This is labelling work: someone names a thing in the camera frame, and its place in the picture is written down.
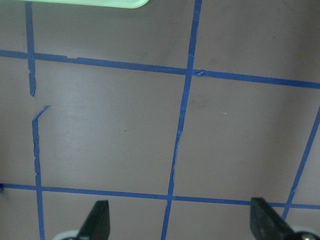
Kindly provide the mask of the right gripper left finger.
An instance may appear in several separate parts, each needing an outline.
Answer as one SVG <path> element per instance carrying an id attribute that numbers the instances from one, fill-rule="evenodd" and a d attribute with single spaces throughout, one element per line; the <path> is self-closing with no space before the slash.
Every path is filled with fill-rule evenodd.
<path id="1" fill-rule="evenodd" d="M 108 240 L 111 232 L 108 200 L 96 201 L 81 226 L 77 240 Z"/>

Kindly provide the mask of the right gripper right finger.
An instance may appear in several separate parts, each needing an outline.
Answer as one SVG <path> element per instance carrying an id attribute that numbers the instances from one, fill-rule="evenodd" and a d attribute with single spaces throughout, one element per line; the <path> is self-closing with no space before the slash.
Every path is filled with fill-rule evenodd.
<path id="1" fill-rule="evenodd" d="M 250 230 L 256 240 L 318 240 L 310 231 L 295 231 L 262 197 L 250 200 Z"/>

